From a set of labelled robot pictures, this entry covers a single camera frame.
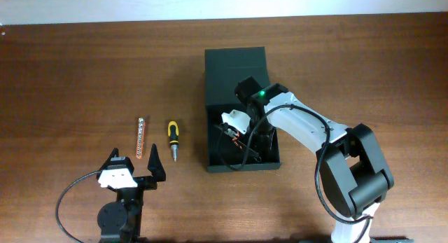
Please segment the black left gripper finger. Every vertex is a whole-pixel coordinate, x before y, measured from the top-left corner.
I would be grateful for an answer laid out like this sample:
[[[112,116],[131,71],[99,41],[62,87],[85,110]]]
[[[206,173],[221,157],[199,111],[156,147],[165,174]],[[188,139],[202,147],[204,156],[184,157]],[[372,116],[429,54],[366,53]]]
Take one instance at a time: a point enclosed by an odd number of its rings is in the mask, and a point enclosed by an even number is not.
[[[166,172],[160,161],[158,148],[156,144],[152,144],[148,159],[148,170],[156,182],[166,181]]]
[[[111,164],[111,159],[112,158],[116,158],[119,155],[119,150],[118,148],[114,148],[111,152],[111,154],[109,155],[109,157],[107,158],[107,160],[103,163],[103,165],[100,167],[100,170],[105,170],[110,164]]]

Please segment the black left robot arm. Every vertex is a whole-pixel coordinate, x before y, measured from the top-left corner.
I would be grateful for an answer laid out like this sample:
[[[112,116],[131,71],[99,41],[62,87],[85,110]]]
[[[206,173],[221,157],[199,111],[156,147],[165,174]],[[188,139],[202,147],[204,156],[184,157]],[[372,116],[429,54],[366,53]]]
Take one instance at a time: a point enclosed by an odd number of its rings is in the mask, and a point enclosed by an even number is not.
[[[114,148],[99,168],[97,180],[102,188],[116,193],[116,201],[105,204],[97,215],[101,242],[147,242],[140,236],[144,192],[155,190],[159,181],[166,180],[157,146],[153,145],[148,159],[148,176],[134,176],[134,166],[128,157],[120,157]]]

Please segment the yellow black screwdriver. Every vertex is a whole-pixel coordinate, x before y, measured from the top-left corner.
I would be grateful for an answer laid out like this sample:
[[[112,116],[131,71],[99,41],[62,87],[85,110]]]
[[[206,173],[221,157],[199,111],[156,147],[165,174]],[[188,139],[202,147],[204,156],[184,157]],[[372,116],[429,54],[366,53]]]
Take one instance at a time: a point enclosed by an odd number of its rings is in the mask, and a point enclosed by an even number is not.
[[[179,151],[179,127],[177,122],[170,121],[167,128],[167,134],[169,137],[169,145],[171,149],[171,156],[174,162],[177,161]]]

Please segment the orange black long-nose pliers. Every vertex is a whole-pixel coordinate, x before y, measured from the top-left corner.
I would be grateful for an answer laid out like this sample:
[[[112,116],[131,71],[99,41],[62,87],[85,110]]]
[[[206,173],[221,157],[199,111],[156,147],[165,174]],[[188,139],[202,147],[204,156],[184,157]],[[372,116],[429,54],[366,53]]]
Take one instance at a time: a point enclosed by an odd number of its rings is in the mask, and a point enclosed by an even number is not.
[[[231,138],[232,143],[239,148],[243,153],[247,150],[247,145],[242,142],[244,135],[236,128],[228,125],[227,123],[221,123],[218,128],[223,134],[226,134]]]

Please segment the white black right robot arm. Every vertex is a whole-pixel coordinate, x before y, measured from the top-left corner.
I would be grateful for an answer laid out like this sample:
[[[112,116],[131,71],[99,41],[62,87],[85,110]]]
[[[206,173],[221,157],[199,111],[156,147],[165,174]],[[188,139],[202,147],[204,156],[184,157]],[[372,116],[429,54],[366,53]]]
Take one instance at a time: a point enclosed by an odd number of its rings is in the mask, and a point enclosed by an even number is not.
[[[348,127],[303,104],[286,86],[207,78],[209,160],[218,171],[239,172],[249,163],[279,155],[283,130],[315,154],[314,184],[323,208],[335,220],[331,242],[371,242],[374,214],[394,178],[374,132]]]

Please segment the orange socket rail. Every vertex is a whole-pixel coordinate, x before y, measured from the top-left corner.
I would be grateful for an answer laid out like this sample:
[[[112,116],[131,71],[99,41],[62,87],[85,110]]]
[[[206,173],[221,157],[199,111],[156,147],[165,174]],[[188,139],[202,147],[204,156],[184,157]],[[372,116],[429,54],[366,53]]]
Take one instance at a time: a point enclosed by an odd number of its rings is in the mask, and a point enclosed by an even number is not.
[[[136,158],[141,159],[144,149],[144,132],[145,132],[146,122],[144,118],[138,119],[137,126],[137,138],[136,138]]]

